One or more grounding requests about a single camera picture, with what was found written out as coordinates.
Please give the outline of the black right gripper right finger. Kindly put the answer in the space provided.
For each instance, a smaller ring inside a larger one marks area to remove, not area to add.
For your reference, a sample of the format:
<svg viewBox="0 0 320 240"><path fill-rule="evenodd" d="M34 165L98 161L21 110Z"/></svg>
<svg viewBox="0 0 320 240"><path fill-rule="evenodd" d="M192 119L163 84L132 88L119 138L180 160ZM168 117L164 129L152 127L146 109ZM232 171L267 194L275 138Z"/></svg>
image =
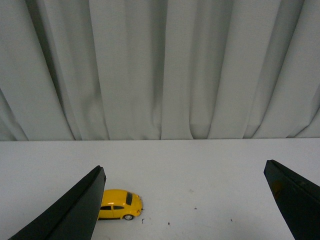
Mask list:
<svg viewBox="0 0 320 240"><path fill-rule="evenodd" d="M275 160L264 176L276 205L296 240L320 238L320 187Z"/></svg>

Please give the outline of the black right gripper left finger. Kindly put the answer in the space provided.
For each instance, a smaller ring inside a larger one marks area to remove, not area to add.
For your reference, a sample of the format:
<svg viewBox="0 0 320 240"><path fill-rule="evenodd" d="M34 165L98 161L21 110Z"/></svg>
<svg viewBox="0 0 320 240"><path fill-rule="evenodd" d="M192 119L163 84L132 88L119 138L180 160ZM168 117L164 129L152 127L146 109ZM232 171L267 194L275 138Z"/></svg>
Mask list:
<svg viewBox="0 0 320 240"><path fill-rule="evenodd" d="M11 240L90 240L104 194L104 168L96 166Z"/></svg>

